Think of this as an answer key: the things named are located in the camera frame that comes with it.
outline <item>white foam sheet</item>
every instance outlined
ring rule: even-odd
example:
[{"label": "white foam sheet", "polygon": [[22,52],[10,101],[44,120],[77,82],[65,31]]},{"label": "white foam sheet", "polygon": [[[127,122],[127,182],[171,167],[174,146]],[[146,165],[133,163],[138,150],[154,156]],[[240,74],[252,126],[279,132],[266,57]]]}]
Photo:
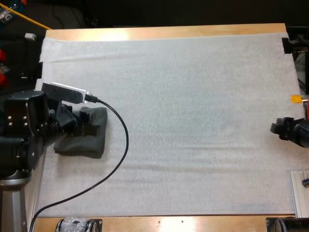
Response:
[{"label": "white foam sheet", "polygon": [[[271,133],[278,117],[303,116],[286,34],[128,42],[46,38],[43,80],[87,89],[123,117],[130,146],[103,185],[41,216],[290,214],[290,170],[309,151]],[[102,159],[48,148],[39,206],[106,176],[125,149],[109,111]]]}]

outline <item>dark background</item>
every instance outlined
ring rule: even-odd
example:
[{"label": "dark background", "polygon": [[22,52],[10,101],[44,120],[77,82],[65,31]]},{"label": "dark background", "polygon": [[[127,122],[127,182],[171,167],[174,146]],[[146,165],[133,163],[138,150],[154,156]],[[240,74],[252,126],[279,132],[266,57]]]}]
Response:
[{"label": "dark background", "polygon": [[[309,26],[308,10],[308,0],[28,0],[23,14],[53,29],[251,23]],[[45,34],[21,18],[0,29],[0,34],[26,31]]]}]

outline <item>red object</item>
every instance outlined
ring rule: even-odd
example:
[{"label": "red object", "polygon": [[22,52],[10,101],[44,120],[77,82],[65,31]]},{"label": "red object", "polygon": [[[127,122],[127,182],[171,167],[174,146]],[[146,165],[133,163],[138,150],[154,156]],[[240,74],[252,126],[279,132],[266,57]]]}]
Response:
[{"label": "red object", "polygon": [[0,62],[4,62],[5,60],[6,60],[5,52],[0,49]]},{"label": "red object", "polygon": [[8,84],[9,84],[8,79],[5,77],[5,75],[0,73],[0,86],[7,87]]}]

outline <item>table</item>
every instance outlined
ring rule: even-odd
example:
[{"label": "table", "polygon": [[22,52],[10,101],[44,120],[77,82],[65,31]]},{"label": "table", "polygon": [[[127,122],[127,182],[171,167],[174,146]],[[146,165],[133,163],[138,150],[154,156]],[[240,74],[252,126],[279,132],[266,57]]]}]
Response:
[{"label": "table", "polygon": [[[49,38],[70,41],[126,41],[286,32],[284,24],[244,24],[157,28],[48,30]],[[265,232],[266,216],[102,217],[104,232]],[[38,218],[35,232],[54,232],[60,218]]]}]

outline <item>yellow stick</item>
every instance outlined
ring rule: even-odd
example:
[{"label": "yellow stick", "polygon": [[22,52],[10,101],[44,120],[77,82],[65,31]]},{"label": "yellow stick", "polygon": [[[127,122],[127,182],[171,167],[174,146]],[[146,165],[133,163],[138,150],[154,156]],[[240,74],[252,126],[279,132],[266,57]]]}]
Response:
[{"label": "yellow stick", "polygon": [[28,18],[27,16],[24,16],[23,14],[21,14],[21,13],[15,11],[15,10],[13,10],[13,9],[7,7],[6,5],[3,5],[2,3],[0,3],[0,6],[1,6],[2,8],[4,8],[5,10],[8,10],[9,12],[12,12],[12,13],[14,13],[14,14],[16,14],[16,15],[22,17],[22,18],[24,18],[25,20],[28,20],[29,22],[34,23],[34,24],[36,24],[36,25],[38,25],[38,26],[40,26],[40,27],[42,27],[42,28],[44,28],[44,29],[46,29],[46,30],[52,30],[51,28],[49,28],[49,27],[47,27],[47,26],[45,26],[45,25],[43,25],[43,24],[41,24],[41,23],[38,23],[37,21],[34,21],[33,19]]}]

